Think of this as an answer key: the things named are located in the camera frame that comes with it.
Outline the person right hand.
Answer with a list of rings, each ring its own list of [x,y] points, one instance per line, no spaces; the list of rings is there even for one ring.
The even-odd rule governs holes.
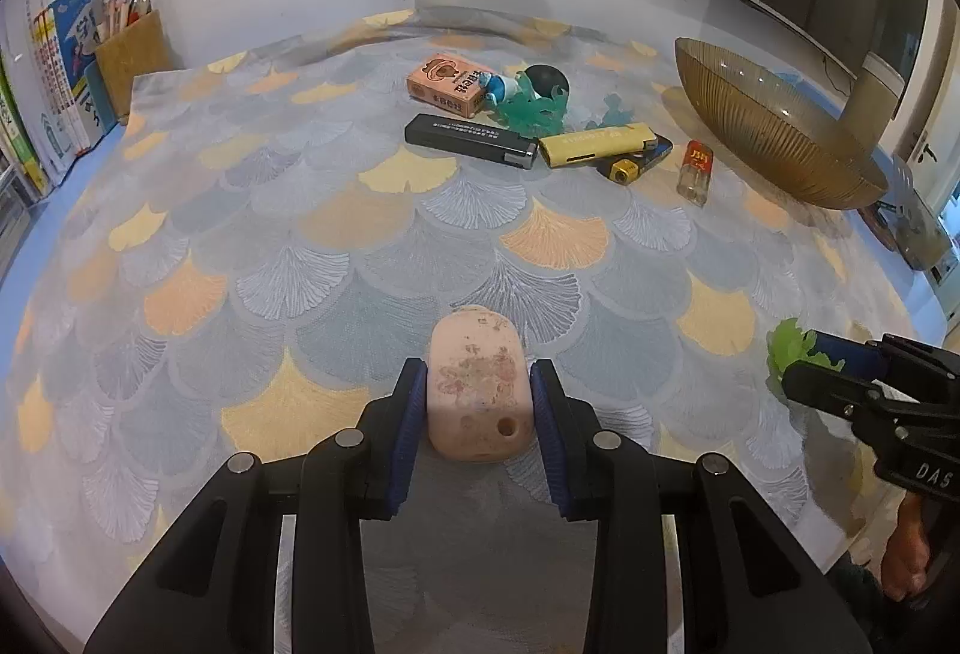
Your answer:
[[[896,526],[880,563],[880,585],[887,597],[900,602],[926,584],[931,552],[923,524],[923,498],[907,493],[898,508]]]

